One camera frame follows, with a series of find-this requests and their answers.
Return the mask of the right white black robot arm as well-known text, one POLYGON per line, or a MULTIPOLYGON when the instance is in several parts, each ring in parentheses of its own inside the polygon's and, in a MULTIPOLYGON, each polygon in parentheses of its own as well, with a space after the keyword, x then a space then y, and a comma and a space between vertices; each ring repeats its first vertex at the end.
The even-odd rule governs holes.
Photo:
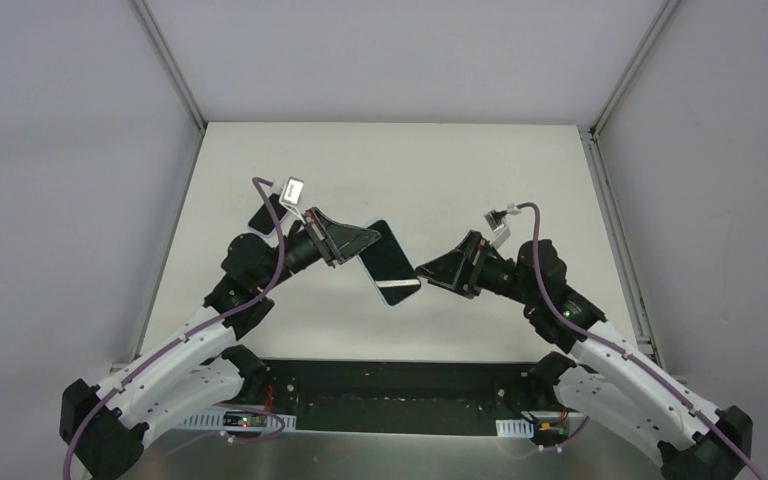
POLYGON ((529 400, 576 410, 636 447, 665 479, 734 479, 751 457, 752 419, 721 408, 670 377, 566 279, 549 239, 505 259, 479 232, 416 269, 429 284, 474 298, 484 291, 523 307, 556 346, 529 372, 529 400))

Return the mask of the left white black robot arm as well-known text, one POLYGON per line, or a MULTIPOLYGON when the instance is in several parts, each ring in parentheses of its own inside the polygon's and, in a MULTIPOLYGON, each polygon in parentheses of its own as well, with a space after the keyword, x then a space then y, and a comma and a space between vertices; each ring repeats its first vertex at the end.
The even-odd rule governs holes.
POLYGON ((254 232, 234 237, 219 282, 161 344, 101 380, 78 378, 64 389, 58 426, 67 446, 63 478, 78 461, 94 479, 118 479, 191 414, 233 397, 257 402, 265 378, 258 357, 240 342, 274 308, 270 292, 319 261, 337 267, 382 240, 380 232, 337 222, 316 207, 288 232, 280 216, 273 219, 277 244, 254 232))

